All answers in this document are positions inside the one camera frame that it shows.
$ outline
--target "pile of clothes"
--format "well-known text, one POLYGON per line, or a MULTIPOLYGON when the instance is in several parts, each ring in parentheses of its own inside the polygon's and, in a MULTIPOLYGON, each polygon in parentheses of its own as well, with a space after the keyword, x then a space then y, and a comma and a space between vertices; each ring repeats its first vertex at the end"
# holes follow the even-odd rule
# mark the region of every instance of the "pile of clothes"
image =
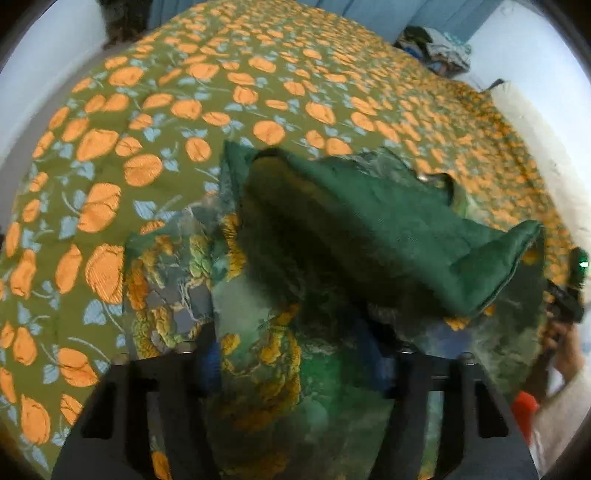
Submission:
POLYGON ((448 32, 407 27, 394 46, 421 60, 441 77, 453 78, 470 71, 472 47, 448 32))

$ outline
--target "hand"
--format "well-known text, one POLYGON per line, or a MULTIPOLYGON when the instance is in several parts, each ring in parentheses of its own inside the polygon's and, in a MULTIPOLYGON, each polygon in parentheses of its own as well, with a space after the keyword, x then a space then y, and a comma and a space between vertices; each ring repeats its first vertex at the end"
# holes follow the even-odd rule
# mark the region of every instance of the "hand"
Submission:
POLYGON ((544 349, 556 350, 554 367, 563 376, 565 383, 570 382, 583 369, 585 357, 576 325, 550 322, 544 334, 543 346, 544 349), (558 342, 554 340, 556 335, 561 336, 558 342))

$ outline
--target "person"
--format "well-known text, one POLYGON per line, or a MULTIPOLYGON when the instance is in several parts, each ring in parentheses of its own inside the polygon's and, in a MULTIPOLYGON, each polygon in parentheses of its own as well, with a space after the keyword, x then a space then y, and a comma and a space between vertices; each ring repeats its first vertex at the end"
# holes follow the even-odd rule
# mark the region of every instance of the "person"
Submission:
POLYGON ((579 327, 552 321, 542 345, 545 351, 555 352, 553 366, 564 385, 540 404, 531 419, 530 453, 540 477, 564 452, 591 408, 591 372, 585 363, 579 327))

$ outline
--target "blue curtain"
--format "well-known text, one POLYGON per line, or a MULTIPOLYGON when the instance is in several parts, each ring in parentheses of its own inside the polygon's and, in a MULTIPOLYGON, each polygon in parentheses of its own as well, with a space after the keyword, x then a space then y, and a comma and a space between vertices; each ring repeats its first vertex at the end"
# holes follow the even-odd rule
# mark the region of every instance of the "blue curtain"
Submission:
MULTIPOLYGON (((157 28, 175 15, 205 0, 153 0, 148 28, 157 28)), ((388 42, 407 25, 431 27, 468 40, 502 0, 300 0, 360 23, 388 42)))

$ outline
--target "floral bedspread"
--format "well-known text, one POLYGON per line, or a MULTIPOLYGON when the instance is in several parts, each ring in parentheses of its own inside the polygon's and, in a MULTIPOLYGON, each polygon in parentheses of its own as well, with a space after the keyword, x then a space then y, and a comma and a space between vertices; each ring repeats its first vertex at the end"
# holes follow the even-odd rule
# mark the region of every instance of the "floral bedspread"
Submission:
MULTIPOLYGON (((45 478, 109 359, 128 348, 126 240, 216 194, 224 139, 311 160, 389 147, 450 173, 491 226, 542 221, 546 274, 566 280, 568 233, 488 94, 321 9, 196 5, 76 85, 15 199, 0 259, 0 419, 45 478)), ((168 478, 164 454, 154 460, 168 478)))

